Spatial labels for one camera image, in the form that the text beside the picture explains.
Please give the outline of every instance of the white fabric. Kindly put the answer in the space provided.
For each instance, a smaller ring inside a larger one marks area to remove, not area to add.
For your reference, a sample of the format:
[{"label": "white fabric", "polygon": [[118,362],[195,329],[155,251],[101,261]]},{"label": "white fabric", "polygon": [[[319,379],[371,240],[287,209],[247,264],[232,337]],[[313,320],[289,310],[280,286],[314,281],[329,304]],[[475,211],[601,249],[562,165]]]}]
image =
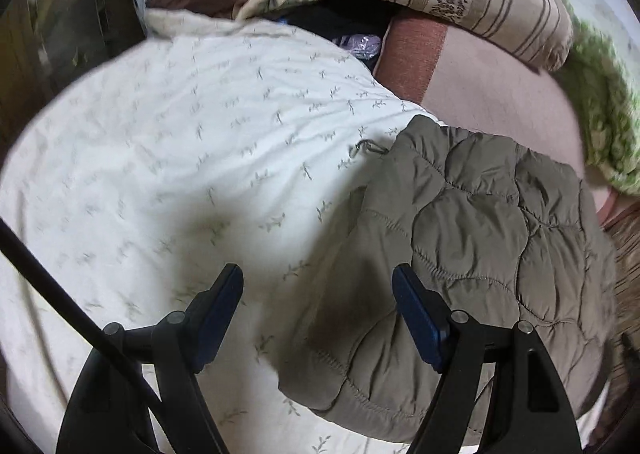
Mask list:
[{"label": "white fabric", "polygon": [[607,401],[608,394],[609,381],[607,380],[607,383],[604,385],[602,392],[596,400],[596,403],[593,404],[593,407],[591,407],[591,410],[578,418],[577,426],[578,432],[580,433],[580,442],[582,443],[583,449],[589,444],[591,433],[596,428],[598,420],[600,420],[600,415],[602,414],[602,411],[604,409],[604,404]]},{"label": "white fabric", "polygon": [[[345,236],[343,202],[377,166],[350,146],[390,145],[424,111],[303,30],[148,21],[209,36],[149,40],[66,90],[9,158],[0,214],[99,326],[154,324],[242,267],[242,304],[198,377],[231,452],[403,452],[286,400],[273,363]],[[4,257],[0,289],[13,383],[42,420],[23,425],[52,453],[64,408],[36,335],[66,396],[89,347]]]}]

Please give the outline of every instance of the white comforter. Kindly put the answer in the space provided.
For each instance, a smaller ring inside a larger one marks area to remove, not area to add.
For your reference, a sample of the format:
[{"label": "white comforter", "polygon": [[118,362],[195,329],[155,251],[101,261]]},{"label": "white comforter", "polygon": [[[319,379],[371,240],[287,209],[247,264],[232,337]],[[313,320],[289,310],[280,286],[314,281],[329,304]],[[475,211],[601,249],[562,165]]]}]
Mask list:
[{"label": "white comforter", "polygon": [[[242,267],[242,303],[198,378],[231,452],[402,452],[284,398],[273,365],[345,235],[348,193],[378,162],[350,146],[389,145],[424,111],[296,28],[150,22],[180,35],[141,44],[49,106],[8,160],[0,214],[100,326],[154,324],[226,262]],[[4,257],[0,289],[2,349],[36,414],[22,421],[51,453],[89,346]]]}]

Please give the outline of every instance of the drawstring cord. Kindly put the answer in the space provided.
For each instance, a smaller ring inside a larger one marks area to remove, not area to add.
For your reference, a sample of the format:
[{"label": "drawstring cord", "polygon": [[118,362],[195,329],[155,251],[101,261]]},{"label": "drawstring cord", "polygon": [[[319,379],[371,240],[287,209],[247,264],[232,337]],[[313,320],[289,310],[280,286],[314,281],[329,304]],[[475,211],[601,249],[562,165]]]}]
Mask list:
[{"label": "drawstring cord", "polygon": [[388,148],[383,147],[369,138],[365,138],[349,149],[349,158],[355,158],[361,150],[368,150],[369,152],[375,152],[382,156],[389,152]]}]

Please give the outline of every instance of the black pole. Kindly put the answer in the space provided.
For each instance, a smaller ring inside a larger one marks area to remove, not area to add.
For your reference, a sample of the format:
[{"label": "black pole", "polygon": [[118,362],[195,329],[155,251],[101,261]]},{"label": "black pole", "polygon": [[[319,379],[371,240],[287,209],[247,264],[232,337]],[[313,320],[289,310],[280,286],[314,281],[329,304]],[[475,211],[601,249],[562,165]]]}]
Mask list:
[{"label": "black pole", "polygon": [[164,421],[162,402],[151,386],[137,372],[122,352],[111,343],[104,332],[94,321],[82,311],[81,307],[69,294],[51,277],[29,249],[14,234],[11,228],[0,218],[0,252],[9,260],[18,272],[31,284],[50,306],[73,329],[82,335],[96,350],[98,350],[111,365],[136,389],[144,402],[155,415],[158,423],[167,431]]}]

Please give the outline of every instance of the pink fabric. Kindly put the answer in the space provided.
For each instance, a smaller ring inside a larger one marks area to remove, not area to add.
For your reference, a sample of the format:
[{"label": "pink fabric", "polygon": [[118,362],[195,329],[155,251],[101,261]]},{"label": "pink fabric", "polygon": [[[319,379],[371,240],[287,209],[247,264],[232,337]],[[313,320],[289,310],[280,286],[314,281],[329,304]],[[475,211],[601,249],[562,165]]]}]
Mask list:
[{"label": "pink fabric", "polygon": [[611,228],[629,214],[640,210],[640,196],[628,196],[616,192],[613,198],[609,211],[603,214],[603,218],[601,219],[602,226],[607,229]]},{"label": "pink fabric", "polygon": [[571,165],[586,177],[596,210],[606,204],[610,187],[585,170],[574,108],[548,73],[450,26],[421,105],[450,126],[509,136]]},{"label": "pink fabric", "polygon": [[438,64],[449,25],[405,10],[389,25],[373,76],[402,100],[419,104]]}]

